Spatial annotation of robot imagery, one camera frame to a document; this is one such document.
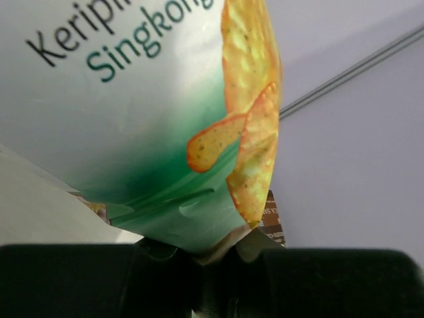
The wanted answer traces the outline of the green Chuba chips bag small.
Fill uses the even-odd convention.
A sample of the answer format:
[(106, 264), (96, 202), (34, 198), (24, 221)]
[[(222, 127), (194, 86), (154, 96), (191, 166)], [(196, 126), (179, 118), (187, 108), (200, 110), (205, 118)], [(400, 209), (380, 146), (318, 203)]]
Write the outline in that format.
[(207, 258), (261, 222), (282, 76), (265, 1), (1, 2), (1, 145)]

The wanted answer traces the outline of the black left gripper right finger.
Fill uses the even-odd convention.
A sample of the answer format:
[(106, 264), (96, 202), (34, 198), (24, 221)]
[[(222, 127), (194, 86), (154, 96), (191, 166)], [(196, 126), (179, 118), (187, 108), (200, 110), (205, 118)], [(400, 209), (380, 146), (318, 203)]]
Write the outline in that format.
[(207, 317), (422, 317), (423, 271), (376, 249), (230, 253), (205, 282)]

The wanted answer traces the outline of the right aluminium frame post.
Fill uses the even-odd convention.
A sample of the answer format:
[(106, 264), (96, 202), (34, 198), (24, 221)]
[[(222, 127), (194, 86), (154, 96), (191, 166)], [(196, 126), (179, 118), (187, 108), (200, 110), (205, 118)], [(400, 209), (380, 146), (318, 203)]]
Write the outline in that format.
[(370, 70), (388, 58), (391, 58), (395, 54), (401, 52), (403, 49), (408, 48), (417, 41), (423, 40), (423, 29), (423, 24), (415, 27), (413, 30), (405, 33), (401, 37), (375, 51), (371, 55), (357, 62), (337, 76), (326, 81), (314, 90), (310, 91), (299, 99), (296, 99), (294, 102), (280, 110), (279, 120), (282, 121), (292, 113), (295, 113), (296, 111), (307, 106), (330, 91), (338, 88), (342, 84), (352, 80), (360, 74), (363, 74), (365, 71)]

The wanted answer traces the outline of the white two-tier wooden shelf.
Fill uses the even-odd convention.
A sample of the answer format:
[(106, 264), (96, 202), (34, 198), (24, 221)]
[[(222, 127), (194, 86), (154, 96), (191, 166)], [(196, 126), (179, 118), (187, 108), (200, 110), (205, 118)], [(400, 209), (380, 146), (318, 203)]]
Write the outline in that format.
[(1, 244), (134, 243), (142, 237), (107, 225), (68, 187), (1, 147)]

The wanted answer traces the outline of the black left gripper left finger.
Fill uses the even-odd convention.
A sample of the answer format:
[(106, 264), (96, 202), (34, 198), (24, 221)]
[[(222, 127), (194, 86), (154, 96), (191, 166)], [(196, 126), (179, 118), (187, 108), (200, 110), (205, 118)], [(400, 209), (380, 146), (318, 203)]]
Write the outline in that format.
[(2, 317), (190, 317), (201, 278), (161, 243), (1, 248)]

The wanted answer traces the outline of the brown Kettle sea salt bag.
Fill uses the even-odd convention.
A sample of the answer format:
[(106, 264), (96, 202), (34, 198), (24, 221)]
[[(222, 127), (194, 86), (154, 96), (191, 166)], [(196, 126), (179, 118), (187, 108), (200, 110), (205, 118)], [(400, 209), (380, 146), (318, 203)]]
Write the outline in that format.
[(268, 191), (266, 204), (258, 227), (258, 242), (260, 246), (272, 248), (277, 245), (286, 248), (286, 240), (278, 214), (274, 194)]

